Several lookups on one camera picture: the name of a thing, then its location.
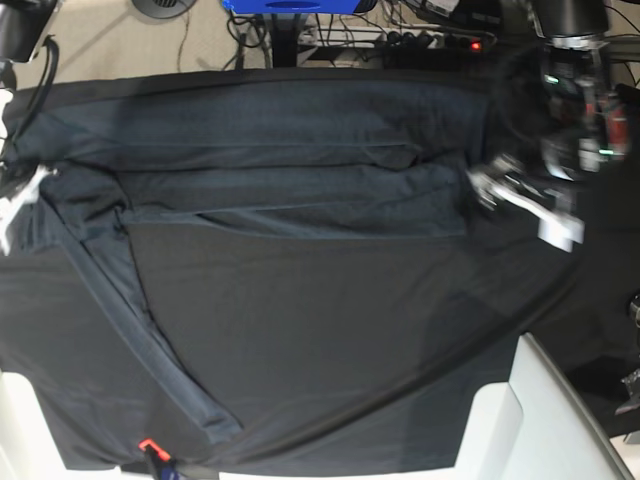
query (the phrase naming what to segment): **white clamp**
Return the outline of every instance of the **white clamp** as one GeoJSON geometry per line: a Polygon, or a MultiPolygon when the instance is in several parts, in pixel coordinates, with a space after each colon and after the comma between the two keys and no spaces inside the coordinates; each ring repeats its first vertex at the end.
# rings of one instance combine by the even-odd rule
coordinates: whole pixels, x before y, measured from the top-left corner
{"type": "Polygon", "coordinates": [[[11,90],[7,90],[6,88],[0,89],[0,155],[2,155],[2,151],[4,150],[4,143],[7,141],[9,137],[9,132],[7,131],[7,126],[4,124],[4,109],[9,103],[13,100],[13,92],[11,90]]]}
{"type": "Polygon", "coordinates": [[[491,193],[497,198],[509,202],[534,214],[540,219],[538,237],[556,248],[571,252],[574,243],[584,240],[584,222],[577,217],[563,212],[553,212],[538,202],[516,193],[510,187],[494,183],[491,193]]]}
{"type": "Polygon", "coordinates": [[[11,251],[11,239],[9,238],[11,223],[22,207],[38,201],[42,180],[55,174],[55,170],[38,165],[31,178],[18,187],[12,196],[0,198],[0,249],[5,255],[9,255],[11,251]]]}

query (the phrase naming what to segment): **black fabric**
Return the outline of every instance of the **black fabric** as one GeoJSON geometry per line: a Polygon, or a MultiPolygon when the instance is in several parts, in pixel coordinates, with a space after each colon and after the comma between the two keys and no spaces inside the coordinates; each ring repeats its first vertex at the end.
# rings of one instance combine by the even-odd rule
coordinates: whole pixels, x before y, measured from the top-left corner
{"type": "MultiPolygon", "coordinates": [[[[265,75],[234,77],[237,84],[214,76],[222,79],[215,88],[202,75],[79,85],[70,106],[60,99],[74,86],[59,86],[11,152],[62,173],[19,219],[23,247],[38,253],[0,260],[0,367],[36,386],[69,467],[139,461],[136,445],[146,437],[182,464],[216,471],[330,476],[448,467],[473,395],[508,378],[522,332],[533,329],[578,386],[576,369],[600,368],[592,361],[601,355],[626,355],[633,366],[629,323],[617,312],[640,267],[628,255],[635,227],[623,216],[615,228],[605,225],[614,217],[598,211],[602,190],[587,199],[596,229],[573,254],[538,240],[526,215],[468,210],[461,170],[485,158],[485,144],[501,141],[492,131],[485,138],[484,95],[366,73],[265,75]],[[109,100],[97,100],[100,92],[109,100]],[[316,179],[357,171],[360,179],[341,185],[334,176],[325,185],[301,170],[316,179]],[[273,172],[300,173],[300,183],[256,188],[273,172]],[[429,188],[442,172],[446,188],[429,188]],[[219,175],[226,180],[216,185],[225,188],[214,190],[219,175]],[[374,189],[363,190],[369,181],[381,195],[400,193],[387,197],[404,200],[397,216],[378,215],[384,208],[374,189]],[[243,195],[230,182],[242,182],[243,195]],[[424,198],[407,202],[405,194],[422,187],[424,198]],[[223,222],[211,206],[228,202],[229,192],[245,203],[241,211],[223,203],[223,222]],[[349,195],[363,192],[354,204],[349,195]],[[283,209],[310,195],[343,203],[321,202],[315,215],[283,209]],[[275,199],[275,210],[256,209],[264,205],[256,199],[275,199]],[[58,216],[62,232],[51,228],[58,216]],[[318,229],[319,218],[326,222],[318,229]],[[65,232],[71,238],[62,246],[86,286],[54,246],[65,232]],[[597,275],[612,255],[618,268],[630,267],[616,270],[615,282],[613,272],[597,275]],[[85,260],[89,270],[78,265],[85,260]],[[168,340],[170,350],[161,350],[177,360],[180,378],[224,406],[241,433],[217,443],[188,417],[170,384],[114,328],[96,275],[118,280],[118,293],[133,292],[131,303],[143,311],[137,319],[168,340]],[[598,313],[583,330],[589,309],[598,313]]],[[[637,178],[623,176],[629,187],[637,178]]],[[[601,393],[585,398],[597,398],[591,405],[610,433],[638,426],[631,416],[612,420],[601,393]]]]}

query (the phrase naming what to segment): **blue box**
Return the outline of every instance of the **blue box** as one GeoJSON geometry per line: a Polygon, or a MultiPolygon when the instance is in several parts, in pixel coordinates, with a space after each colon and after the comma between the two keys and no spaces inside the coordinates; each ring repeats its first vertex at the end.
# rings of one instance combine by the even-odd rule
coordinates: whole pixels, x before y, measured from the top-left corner
{"type": "Polygon", "coordinates": [[[257,13],[351,14],[356,10],[361,11],[358,9],[360,3],[360,0],[223,0],[222,6],[240,15],[257,13]]]}

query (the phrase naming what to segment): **floor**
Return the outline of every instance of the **floor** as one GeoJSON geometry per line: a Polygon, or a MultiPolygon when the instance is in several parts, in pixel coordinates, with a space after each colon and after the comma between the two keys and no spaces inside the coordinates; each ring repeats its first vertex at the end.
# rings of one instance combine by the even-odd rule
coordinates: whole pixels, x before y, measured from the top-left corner
{"type": "MultiPolygon", "coordinates": [[[[640,26],[640,5],[612,0],[630,21],[640,26]]],[[[384,24],[380,9],[370,19],[384,24]]],[[[411,15],[404,12],[408,21],[411,15]]],[[[322,21],[328,22],[323,15],[322,21]]],[[[236,52],[236,43],[225,28],[227,15],[217,0],[199,0],[188,15],[155,21],[139,14],[131,0],[66,0],[52,29],[61,47],[57,82],[115,79],[163,73],[220,70],[236,52]]],[[[357,19],[347,23],[360,23],[357,19]]],[[[611,12],[612,33],[640,33],[611,12]]],[[[20,88],[37,84],[44,57],[16,68],[20,88]]],[[[263,68],[259,49],[246,52],[247,68],[263,68]]],[[[630,65],[640,79],[640,64],[630,65]]],[[[614,74],[625,83],[635,82],[624,65],[614,74]]],[[[614,442],[640,478],[640,446],[614,442]]]]}

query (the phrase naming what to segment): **red clip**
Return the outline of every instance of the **red clip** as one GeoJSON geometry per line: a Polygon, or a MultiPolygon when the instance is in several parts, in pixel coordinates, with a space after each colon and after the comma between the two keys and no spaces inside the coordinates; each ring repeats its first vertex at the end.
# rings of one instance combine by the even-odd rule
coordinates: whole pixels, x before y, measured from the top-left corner
{"type": "Polygon", "coordinates": [[[158,455],[158,458],[163,462],[168,462],[169,460],[171,460],[171,455],[169,455],[166,451],[162,450],[158,446],[158,444],[153,440],[151,440],[150,438],[147,438],[138,444],[138,448],[143,452],[147,450],[147,447],[151,447],[158,455]]]}

